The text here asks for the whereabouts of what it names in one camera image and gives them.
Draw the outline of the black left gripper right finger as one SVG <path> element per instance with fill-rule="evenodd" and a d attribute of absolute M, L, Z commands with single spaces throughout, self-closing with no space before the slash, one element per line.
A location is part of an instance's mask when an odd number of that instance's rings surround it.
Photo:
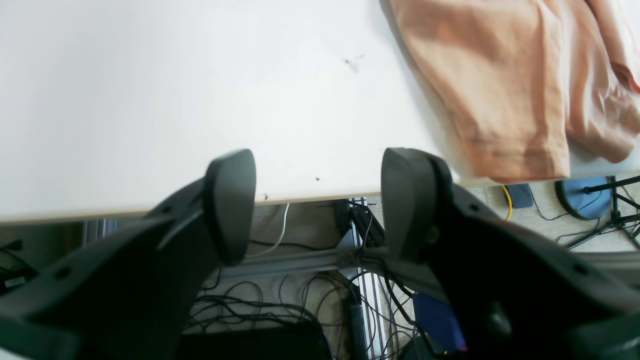
<path fill-rule="evenodd" d="M 433 273 L 467 358 L 639 358 L 638 252 L 576 253 L 504 221 L 421 150 L 384 151 L 381 194 L 388 260 Z"/>

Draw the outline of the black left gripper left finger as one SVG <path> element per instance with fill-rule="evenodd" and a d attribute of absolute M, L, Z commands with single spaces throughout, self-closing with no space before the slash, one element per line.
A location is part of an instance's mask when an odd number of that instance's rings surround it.
<path fill-rule="evenodd" d="M 174 359 L 205 280 L 246 255 L 256 180 L 251 150 L 226 153 L 137 224 L 2 296 L 1 358 Z"/>

